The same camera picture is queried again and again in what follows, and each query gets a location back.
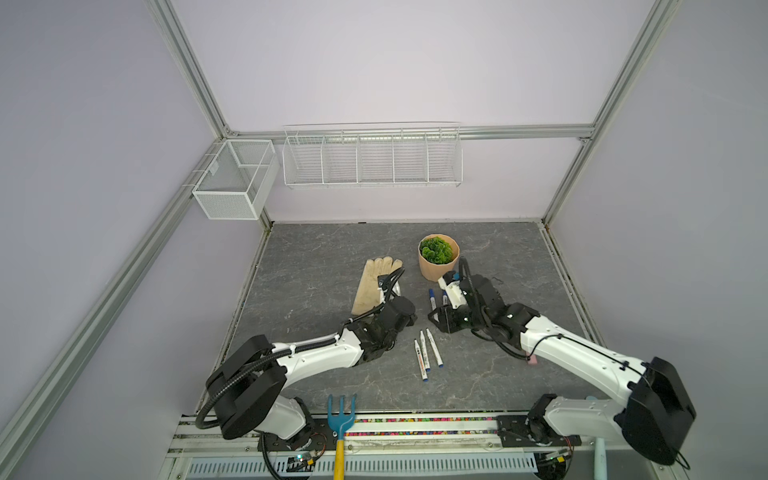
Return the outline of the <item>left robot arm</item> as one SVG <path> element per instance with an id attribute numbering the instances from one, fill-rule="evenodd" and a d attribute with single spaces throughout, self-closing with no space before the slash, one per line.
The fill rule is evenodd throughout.
<path id="1" fill-rule="evenodd" d="M 413 302 L 400 294 L 404 269 L 377 278 L 380 302 L 348 319 L 334 333 L 294 343 L 264 335 L 247 340 L 206 380 L 207 401 L 195 418 L 200 430 L 217 428 L 226 440 L 253 431 L 270 434 L 290 449 L 306 445 L 318 427 L 304 402 L 283 390 L 335 369 L 353 368 L 392 350 L 416 320 Z"/>

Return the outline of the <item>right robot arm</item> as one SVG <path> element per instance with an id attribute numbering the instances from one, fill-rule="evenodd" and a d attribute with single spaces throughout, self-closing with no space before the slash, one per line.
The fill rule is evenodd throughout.
<path id="1" fill-rule="evenodd" d="M 507 303 L 491 281 L 460 259 L 438 284 L 447 302 L 430 319 L 443 333 L 468 330 L 507 355 L 543 358 L 587 381 L 603 400 L 544 394 L 529 409 L 525 426 L 537 444 L 587 436 L 624 442 L 660 465 L 688 465 L 683 443 L 697 417 L 676 368 L 620 354 L 557 325 L 522 303 Z"/>

